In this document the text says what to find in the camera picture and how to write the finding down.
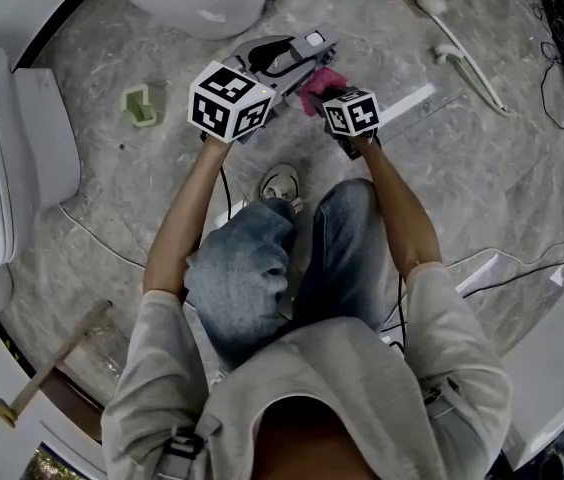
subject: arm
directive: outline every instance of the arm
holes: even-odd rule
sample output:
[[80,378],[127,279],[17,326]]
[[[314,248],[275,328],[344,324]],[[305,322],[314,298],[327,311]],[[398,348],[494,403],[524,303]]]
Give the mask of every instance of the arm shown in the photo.
[[435,230],[415,194],[377,144],[357,146],[373,177],[393,261],[407,285],[405,360],[425,393],[429,388],[442,393],[427,412],[447,475],[483,478],[510,422],[504,366],[441,264]]
[[144,293],[161,290],[186,298],[186,259],[200,245],[206,212],[222,162],[231,149],[209,136],[166,214],[151,246],[144,273]]
[[186,258],[198,247],[230,145],[209,137],[153,242],[127,363],[102,415],[109,478],[152,478],[174,428],[192,427],[208,398],[204,368],[186,322]]
[[407,279],[422,263],[441,262],[440,246],[431,219],[375,142],[359,140],[357,147],[369,166],[386,227],[391,257]]

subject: hammer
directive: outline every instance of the hammer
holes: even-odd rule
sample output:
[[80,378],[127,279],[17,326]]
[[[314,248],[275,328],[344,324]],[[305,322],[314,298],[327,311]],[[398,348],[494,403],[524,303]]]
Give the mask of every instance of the hammer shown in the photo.
[[93,327],[102,314],[112,306],[113,303],[110,300],[96,302],[91,311],[89,311],[89,314],[75,328],[71,338],[37,371],[33,378],[24,386],[22,391],[18,393],[11,405],[0,398],[0,419],[9,427],[15,428],[15,423],[20,417],[20,414],[22,414],[22,411],[24,411],[26,406],[33,399],[38,389],[40,389],[40,386],[53,371],[53,368],[67,358],[73,349],[82,342],[86,336],[86,332]]

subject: t-shirt sleeve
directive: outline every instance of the t-shirt sleeve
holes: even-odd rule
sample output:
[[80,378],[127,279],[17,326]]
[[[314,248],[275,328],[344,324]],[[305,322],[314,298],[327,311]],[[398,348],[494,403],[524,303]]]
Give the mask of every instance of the t-shirt sleeve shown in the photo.
[[151,478],[172,429],[195,426],[208,395],[179,300],[167,292],[146,293],[126,367],[102,416],[109,478]]
[[502,360],[444,265],[415,268],[407,293],[405,360],[423,386],[448,394],[446,401],[494,460],[510,423],[511,387]]

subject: gray t-shirt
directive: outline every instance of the gray t-shirt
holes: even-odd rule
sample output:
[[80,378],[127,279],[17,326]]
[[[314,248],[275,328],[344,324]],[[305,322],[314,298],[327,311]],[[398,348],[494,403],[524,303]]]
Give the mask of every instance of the gray t-shirt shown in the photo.
[[[280,338],[209,395],[179,301],[147,293],[102,418],[109,477],[174,468],[182,478],[246,480],[264,411],[306,396],[333,410],[379,478],[483,478],[510,421],[502,363],[443,265],[414,269],[407,294],[404,359],[362,321],[338,317]],[[161,463],[164,443],[187,427],[202,450]]]

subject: person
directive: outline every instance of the person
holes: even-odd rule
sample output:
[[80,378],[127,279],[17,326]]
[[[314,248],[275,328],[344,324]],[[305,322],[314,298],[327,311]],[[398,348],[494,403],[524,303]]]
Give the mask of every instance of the person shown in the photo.
[[[507,375],[419,200],[378,144],[356,145],[373,182],[341,182],[317,207],[289,319],[297,173],[275,167],[260,199],[199,246],[231,147],[206,140],[151,248],[102,417],[110,478],[484,478],[510,421]],[[378,334],[387,249],[406,280],[404,357]],[[187,295],[229,371],[210,395]]]

